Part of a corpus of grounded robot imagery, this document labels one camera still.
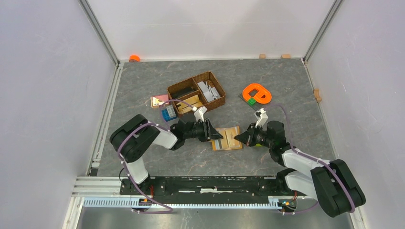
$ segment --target metal piece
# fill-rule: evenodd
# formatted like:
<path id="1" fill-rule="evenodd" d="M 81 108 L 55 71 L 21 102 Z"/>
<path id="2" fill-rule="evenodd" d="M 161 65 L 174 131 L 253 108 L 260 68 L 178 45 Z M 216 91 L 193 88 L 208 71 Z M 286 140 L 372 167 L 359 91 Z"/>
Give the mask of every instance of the metal piece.
<path id="1" fill-rule="evenodd" d="M 142 204 L 145 198 L 132 197 L 86 197 L 84 207 L 104 208 L 161 208 L 156 204 Z M 198 209 L 281 209 L 277 205 L 277 198 L 269 198 L 268 204 L 167 204 L 172 208 L 198 208 Z"/>
<path id="2" fill-rule="evenodd" d="M 84 200 L 85 199 L 83 197 L 70 198 L 69 207 L 64 218 L 62 229 L 75 229 L 77 227 Z"/>
<path id="3" fill-rule="evenodd" d="M 101 155 L 103 154 L 104 142 L 107 138 L 108 125 L 110 124 L 111 114 L 113 112 L 115 97 L 118 91 L 119 80 L 122 74 L 122 67 L 124 64 L 120 64 L 114 73 L 114 78 L 112 80 L 111 87 L 109 89 L 108 98 L 106 106 L 104 108 L 103 117 L 101 118 L 100 128 L 96 138 L 96 143 L 93 146 L 93 157 L 89 162 L 89 169 L 87 174 L 90 174 L 92 168 L 98 168 L 97 166 L 92 166 L 93 162 L 100 162 Z"/>
<path id="4" fill-rule="evenodd" d="M 314 40 L 312 41 L 307 53 L 305 54 L 305 56 L 303 58 L 304 62 L 307 62 L 310 59 L 311 55 L 314 53 L 315 48 L 318 46 L 319 42 L 321 41 L 323 34 L 329 27 L 332 19 L 335 17 L 336 12 L 338 11 L 342 2 L 343 2 L 343 0 L 335 0 L 333 2 L 331 8 L 329 9 L 328 14 L 326 15 L 325 19 L 323 20 L 323 23 L 321 24 L 317 34 L 315 35 Z"/>
<path id="5" fill-rule="evenodd" d="M 106 34 L 104 33 L 103 29 L 101 28 L 100 23 L 98 22 L 93 10 L 90 7 L 90 4 L 87 0 L 79 0 L 80 5 L 82 6 L 84 12 L 86 13 L 87 17 L 91 25 L 93 26 L 94 30 L 96 31 L 98 37 L 100 38 L 101 42 L 103 43 L 104 47 L 106 48 L 108 55 L 110 56 L 111 60 L 118 66 L 120 64 L 117 55 L 115 54 L 110 42 L 107 39 Z"/>
<path id="6" fill-rule="evenodd" d="M 77 177 L 72 197 L 118 197 L 118 177 Z"/>

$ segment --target wooden block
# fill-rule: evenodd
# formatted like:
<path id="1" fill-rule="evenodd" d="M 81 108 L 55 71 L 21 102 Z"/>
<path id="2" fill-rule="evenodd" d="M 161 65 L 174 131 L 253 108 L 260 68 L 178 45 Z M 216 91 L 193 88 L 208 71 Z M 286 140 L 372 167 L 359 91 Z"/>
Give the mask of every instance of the wooden block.
<path id="1" fill-rule="evenodd" d="M 240 133 L 239 126 L 230 128 L 216 129 L 224 138 L 211 141 L 213 150 L 232 150 L 241 149 L 242 143 L 235 140 L 234 137 Z"/>
<path id="2" fill-rule="evenodd" d="M 317 101 L 317 103 L 322 101 L 322 98 L 319 96 L 319 88 L 314 89 L 314 96 L 315 96 L 315 100 Z"/>
<path id="3" fill-rule="evenodd" d="M 235 140 L 235 136 L 239 134 L 239 126 L 236 126 L 235 128 L 228 128 L 225 132 L 229 148 L 241 149 L 242 143 Z"/>
<path id="4" fill-rule="evenodd" d="M 282 59 L 291 59 L 291 55 L 290 54 L 283 54 L 281 55 Z"/>
<path id="5" fill-rule="evenodd" d="M 198 103 L 200 101 L 200 98 L 198 97 L 198 95 L 196 94 L 195 96 L 192 96 L 188 99 L 184 100 L 186 103 L 193 105 L 195 103 Z M 187 107 L 187 105 L 185 103 L 177 103 L 176 104 L 177 109 L 180 110 L 184 110 L 184 108 Z"/>
<path id="6" fill-rule="evenodd" d="M 197 108 L 199 108 L 200 106 L 203 106 L 203 104 L 201 102 L 190 104 L 190 105 L 193 105 L 193 106 L 195 106 Z M 189 111 L 191 111 L 191 107 L 189 107 L 189 106 L 186 106 L 183 109 L 179 109 L 180 114 L 184 114 L 184 113 L 187 113 Z"/>

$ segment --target cardboard piece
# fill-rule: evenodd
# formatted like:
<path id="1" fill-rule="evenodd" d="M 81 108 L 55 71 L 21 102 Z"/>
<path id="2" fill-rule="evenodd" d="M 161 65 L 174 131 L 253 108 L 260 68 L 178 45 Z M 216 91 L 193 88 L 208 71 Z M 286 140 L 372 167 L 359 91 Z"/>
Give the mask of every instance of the cardboard piece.
<path id="1" fill-rule="evenodd" d="M 152 96 L 150 98 L 150 107 L 159 108 L 159 106 L 167 100 L 169 100 L 169 95 L 167 94 Z"/>

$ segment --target metal frame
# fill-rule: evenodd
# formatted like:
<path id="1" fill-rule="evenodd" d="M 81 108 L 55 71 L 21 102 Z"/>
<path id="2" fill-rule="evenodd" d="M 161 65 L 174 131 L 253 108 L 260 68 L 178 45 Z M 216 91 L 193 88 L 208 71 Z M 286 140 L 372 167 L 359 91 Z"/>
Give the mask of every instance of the metal frame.
<path id="1" fill-rule="evenodd" d="M 92 24 L 94 30 L 96 31 L 98 37 L 100 38 L 101 42 L 103 43 L 104 47 L 106 48 L 108 55 L 110 56 L 111 60 L 115 63 L 115 65 L 119 65 L 119 59 L 115 54 L 110 42 L 107 39 L 106 34 L 104 33 L 103 29 L 101 28 L 100 23 L 98 22 L 93 10 L 90 7 L 90 4 L 87 0 L 79 0 L 80 5 L 83 8 L 83 11 L 86 13 L 87 17 L 89 18 L 90 23 Z"/>
<path id="2" fill-rule="evenodd" d="M 323 20 L 317 34 L 315 35 L 314 40 L 312 41 L 311 45 L 309 46 L 307 53 L 305 54 L 304 58 L 302 58 L 302 60 L 304 62 L 307 62 L 310 59 L 311 55 L 314 53 L 316 47 L 318 46 L 320 40 L 323 37 L 323 34 L 329 27 L 332 19 L 335 17 L 336 12 L 338 11 L 342 2 L 343 2 L 343 0 L 335 0 L 334 3 L 332 4 L 331 8 L 329 9 L 328 14 L 326 15 L 326 18 Z"/>
<path id="3" fill-rule="evenodd" d="M 108 125 L 110 124 L 111 114 L 113 112 L 115 97 L 117 95 L 119 80 L 121 79 L 123 66 L 124 63 L 120 63 L 114 73 L 114 78 L 112 80 L 112 84 L 108 92 L 108 99 L 106 102 L 106 106 L 104 108 L 104 113 L 101 118 L 100 128 L 98 130 L 98 134 L 96 137 L 96 142 L 92 148 L 93 156 L 91 158 L 91 161 L 89 162 L 87 170 L 88 175 L 91 174 L 92 169 L 98 169 L 98 167 L 100 166 L 100 160 L 103 154 L 104 143 L 107 138 Z"/>
<path id="4" fill-rule="evenodd" d="M 121 181 L 118 177 L 78 177 L 73 189 L 73 194 L 69 204 L 68 211 L 64 220 L 62 229 L 75 229 L 83 207 L 129 207 L 126 204 L 132 204 L 142 198 L 142 196 L 122 196 L 119 194 Z M 269 196 L 269 202 L 278 199 L 291 199 L 291 196 Z M 195 206 L 172 205 L 174 208 L 195 208 Z M 221 208 L 221 206 L 200 206 L 200 208 Z M 267 206 L 226 206 L 225 208 L 255 208 L 255 209 L 274 209 Z M 359 208 L 350 214 L 355 229 L 365 229 L 362 215 Z"/>

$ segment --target small wooden block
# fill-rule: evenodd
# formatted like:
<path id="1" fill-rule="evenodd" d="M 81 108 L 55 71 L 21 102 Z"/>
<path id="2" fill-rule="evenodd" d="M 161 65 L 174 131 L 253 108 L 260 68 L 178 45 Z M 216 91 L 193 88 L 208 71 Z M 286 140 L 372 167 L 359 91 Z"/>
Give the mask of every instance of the small wooden block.
<path id="1" fill-rule="evenodd" d="M 315 96 L 315 100 L 317 101 L 317 103 L 322 101 L 322 98 L 319 96 L 319 88 L 314 89 L 314 96 Z"/>
<path id="2" fill-rule="evenodd" d="M 195 104 L 195 103 L 198 103 L 198 102 L 200 101 L 200 98 L 199 98 L 198 95 L 196 94 L 195 96 L 192 96 L 192 97 L 190 97 L 190 98 L 188 98 L 188 99 L 185 99 L 184 101 L 185 101 L 186 103 L 190 104 L 190 105 L 193 105 L 193 104 Z M 177 103 L 176 106 L 177 106 L 177 109 L 178 109 L 179 111 L 180 111 L 180 110 L 183 110 L 185 107 L 187 107 L 187 105 L 186 105 L 185 103 Z"/>
<path id="3" fill-rule="evenodd" d="M 282 59 L 291 59 L 291 55 L 290 54 L 283 54 L 281 55 Z"/>

